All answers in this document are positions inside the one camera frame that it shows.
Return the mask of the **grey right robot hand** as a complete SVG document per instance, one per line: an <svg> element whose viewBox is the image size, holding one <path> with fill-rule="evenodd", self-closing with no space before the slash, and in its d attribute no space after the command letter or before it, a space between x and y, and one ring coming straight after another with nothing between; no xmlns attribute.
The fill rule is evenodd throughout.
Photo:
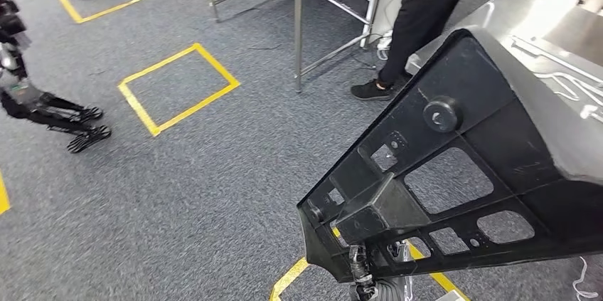
<svg viewBox="0 0 603 301"><path fill-rule="evenodd" d="M378 291L368 268L365 246L362 244L351 245L348 257L353 276L353 285L350 286L351 299L360 301L373 300L377 296Z"/></svg>

